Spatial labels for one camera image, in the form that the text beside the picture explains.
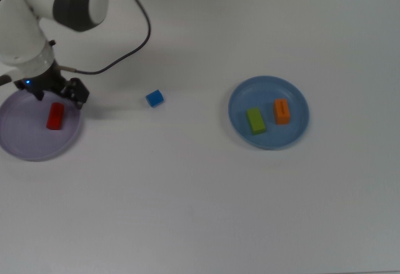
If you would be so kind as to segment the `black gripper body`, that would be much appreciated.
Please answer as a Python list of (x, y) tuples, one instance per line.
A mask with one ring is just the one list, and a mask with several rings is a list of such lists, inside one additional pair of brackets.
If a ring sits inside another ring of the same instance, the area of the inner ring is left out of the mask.
[(33, 78), (16, 80), (14, 85), (19, 90), (26, 90), (33, 95), (44, 95), (45, 91), (60, 94), (64, 89), (66, 79), (62, 77), (58, 63), (53, 63), (43, 74)]

